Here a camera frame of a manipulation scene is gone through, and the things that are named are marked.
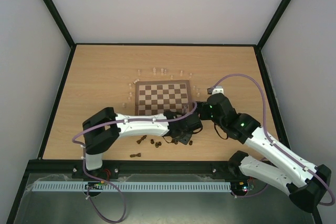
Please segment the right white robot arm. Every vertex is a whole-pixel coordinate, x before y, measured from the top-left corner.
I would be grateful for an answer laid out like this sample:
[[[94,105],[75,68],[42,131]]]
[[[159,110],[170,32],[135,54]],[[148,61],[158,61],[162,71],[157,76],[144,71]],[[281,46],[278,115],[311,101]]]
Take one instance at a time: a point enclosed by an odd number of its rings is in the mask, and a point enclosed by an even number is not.
[[[229,172],[259,179],[289,196],[301,210],[312,213],[329,189],[331,169],[311,163],[271,136],[265,127],[246,113],[237,113],[222,93],[212,94],[207,101],[197,103],[201,120],[211,120],[229,138],[239,141],[269,160],[266,164],[245,152],[230,158]]]

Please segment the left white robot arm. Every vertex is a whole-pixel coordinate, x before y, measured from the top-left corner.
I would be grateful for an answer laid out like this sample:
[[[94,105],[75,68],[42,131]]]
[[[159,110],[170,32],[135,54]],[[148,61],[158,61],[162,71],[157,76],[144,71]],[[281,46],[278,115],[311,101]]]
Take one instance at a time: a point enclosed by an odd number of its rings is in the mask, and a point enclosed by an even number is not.
[[[156,115],[124,115],[107,107],[82,123],[86,148],[86,169],[102,167],[103,153],[119,138],[162,136],[187,144],[193,134],[203,129],[197,113],[165,110]]]

